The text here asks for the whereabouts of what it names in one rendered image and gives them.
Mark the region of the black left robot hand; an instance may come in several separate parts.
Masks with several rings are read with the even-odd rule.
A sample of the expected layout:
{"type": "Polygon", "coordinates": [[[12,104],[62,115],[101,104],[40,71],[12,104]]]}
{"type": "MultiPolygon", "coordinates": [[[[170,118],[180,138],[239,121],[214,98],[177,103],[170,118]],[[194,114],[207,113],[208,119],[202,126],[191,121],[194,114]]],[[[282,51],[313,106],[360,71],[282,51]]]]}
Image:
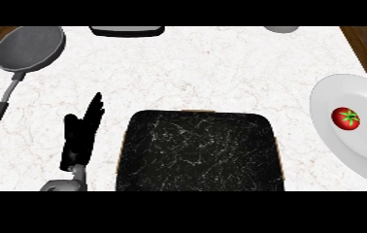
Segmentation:
{"type": "Polygon", "coordinates": [[[61,170],[71,172],[77,165],[86,166],[90,160],[95,136],[105,114],[102,93],[98,92],[90,101],[83,118],[65,115],[65,145],[62,151],[61,170]]]}

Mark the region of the black marbled tray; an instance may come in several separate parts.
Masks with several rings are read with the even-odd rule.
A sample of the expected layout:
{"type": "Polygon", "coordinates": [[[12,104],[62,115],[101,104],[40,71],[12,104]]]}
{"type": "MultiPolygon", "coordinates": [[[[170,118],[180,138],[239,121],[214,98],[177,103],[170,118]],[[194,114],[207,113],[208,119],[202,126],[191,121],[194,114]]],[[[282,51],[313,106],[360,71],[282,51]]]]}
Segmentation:
{"type": "Polygon", "coordinates": [[[272,123],[257,114],[140,111],[132,116],[120,191],[282,191],[272,123]]]}

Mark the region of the white plate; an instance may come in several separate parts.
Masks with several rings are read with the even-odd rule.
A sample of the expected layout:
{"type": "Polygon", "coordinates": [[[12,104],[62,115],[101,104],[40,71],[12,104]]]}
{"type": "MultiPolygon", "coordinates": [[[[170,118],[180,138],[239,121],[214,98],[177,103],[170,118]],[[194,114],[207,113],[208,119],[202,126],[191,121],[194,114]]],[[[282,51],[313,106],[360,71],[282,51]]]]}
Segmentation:
{"type": "Polygon", "coordinates": [[[345,166],[367,179],[367,78],[335,74],[317,82],[310,96],[310,114],[320,138],[345,166]],[[335,109],[348,108],[360,117],[353,130],[334,123],[335,109]]]}

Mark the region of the red tomato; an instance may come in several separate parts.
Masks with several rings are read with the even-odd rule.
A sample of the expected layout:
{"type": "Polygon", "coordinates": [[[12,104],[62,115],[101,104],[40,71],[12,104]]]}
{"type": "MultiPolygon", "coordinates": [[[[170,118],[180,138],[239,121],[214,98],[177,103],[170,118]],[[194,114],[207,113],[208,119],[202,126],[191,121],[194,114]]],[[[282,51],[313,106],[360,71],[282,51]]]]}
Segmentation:
{"type": "Polygon", "coordinates": [[[332,120],[336,127],[342,130],[351,131],[360,126],[359,114],[347,107],[339,107],[334,110],[332,120]]]}

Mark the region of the grey frying pan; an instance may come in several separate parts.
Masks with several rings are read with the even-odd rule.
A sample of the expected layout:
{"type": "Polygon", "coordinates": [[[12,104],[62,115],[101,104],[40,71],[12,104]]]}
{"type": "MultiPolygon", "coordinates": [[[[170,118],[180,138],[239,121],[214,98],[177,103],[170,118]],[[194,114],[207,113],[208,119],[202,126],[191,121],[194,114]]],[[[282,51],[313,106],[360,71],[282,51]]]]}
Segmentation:
{"type": "Polygon", "coordinates": [[[61,26],[21,26],[0,40],[0,69],[12,72],[12,83],[0,99],[0,119],[9,98],[27,73],[48,67],[59,58],[67,45],[61,26]]]}

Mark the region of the grey round object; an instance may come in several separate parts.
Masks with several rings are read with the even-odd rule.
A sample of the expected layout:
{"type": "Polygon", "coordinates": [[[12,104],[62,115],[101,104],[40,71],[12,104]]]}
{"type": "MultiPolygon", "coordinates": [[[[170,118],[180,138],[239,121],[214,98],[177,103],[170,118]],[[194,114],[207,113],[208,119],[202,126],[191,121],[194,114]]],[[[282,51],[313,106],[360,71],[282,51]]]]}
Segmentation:
{"type": "Polygon", "coordinates": [[[288,34],[300,28],[300,26],[264,26],[264,27],[272,32],[282,33],[282,34],[288,34]]]}

